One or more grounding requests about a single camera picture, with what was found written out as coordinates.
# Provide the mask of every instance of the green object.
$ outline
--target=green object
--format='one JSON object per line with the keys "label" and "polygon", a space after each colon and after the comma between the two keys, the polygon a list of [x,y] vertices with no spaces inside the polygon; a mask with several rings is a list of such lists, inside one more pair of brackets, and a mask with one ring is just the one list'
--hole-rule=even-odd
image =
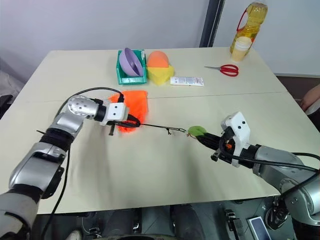
{"label": "green object", "polygon": [[134,54],[140,60],[143,68],[143,76],[128,76],[121,68],[119,63],[119,56],[122,50],[118,51],[118,59],[116,61],[116,76],[118,78],[118,84],[120,85],[135,85],[135,84],[145,84],[147,82],[147,68],[146,68],[146,55],[145,50],[138,49],[132,50]]}
{"label": "green object", "polygon": [[202,126],[191,126],[188,129],[188,134],[194,137],[203,136],[207,130],[205,130]]}

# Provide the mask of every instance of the yellow bottle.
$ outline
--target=yellow bottle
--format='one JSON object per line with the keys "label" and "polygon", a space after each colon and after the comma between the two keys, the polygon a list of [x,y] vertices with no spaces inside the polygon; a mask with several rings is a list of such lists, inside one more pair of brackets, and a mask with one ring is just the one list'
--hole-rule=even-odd
{"label": "yellow bottle", "polygon": [[[233,42],[230,46],[230,52],[234,51],[235,43],[237,38],[239,37],[248,37],[251,38],[252,43],[254,42],[259,30],[260,25],[264,22],[265,17],[268,12],[268,6],[266,5],[265,1],[258,0],[253,3],[251,3],[242,14],[242,17],[239,21],[238,27],[236,28],[236,34],[233,39]],[[239,25],[241,23],[242,18],[244,17],[245,13],[248,15],[248,19],[246,24],[239,28]]]}

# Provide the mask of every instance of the white cup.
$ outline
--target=white cup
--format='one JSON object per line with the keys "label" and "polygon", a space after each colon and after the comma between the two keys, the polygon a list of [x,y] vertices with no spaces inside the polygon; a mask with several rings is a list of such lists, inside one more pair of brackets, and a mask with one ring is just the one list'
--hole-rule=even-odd
{"label": "white cup", "polygon": [[240,36],[236,39],[231,59],[235,62],[240,62],[244,59],[252,41],[249,37]]}

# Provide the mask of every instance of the white wall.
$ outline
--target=white wall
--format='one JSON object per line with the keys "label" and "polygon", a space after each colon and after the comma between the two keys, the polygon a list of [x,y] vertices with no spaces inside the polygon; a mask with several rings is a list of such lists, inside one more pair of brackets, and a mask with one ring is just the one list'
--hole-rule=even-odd
{"label": "white wall", "polygon": [[[225,0],[213,46],[232,43],[253,0]],[[268,13],[253,47],[279,75],[320,76],[320,1],[266,0]]]}
{"label": "white wall", "polygon": [[0,0],[0,67],[27,81],[50,50],[198,47],[208,3]]}

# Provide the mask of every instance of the scissors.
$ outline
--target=scissors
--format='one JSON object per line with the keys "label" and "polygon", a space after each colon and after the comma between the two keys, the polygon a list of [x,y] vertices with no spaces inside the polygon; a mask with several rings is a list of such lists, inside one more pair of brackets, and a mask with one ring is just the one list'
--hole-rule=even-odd
{"label": "scissors", "polygon": [[236,65],[233,64],[226,64],[222,65],[220,67],[214,67],[214,66],[205,66],[205,68],[208,69],[217,69],[224,75],[227,75],[229,77],[236,77],[239,74],[239,68]]}

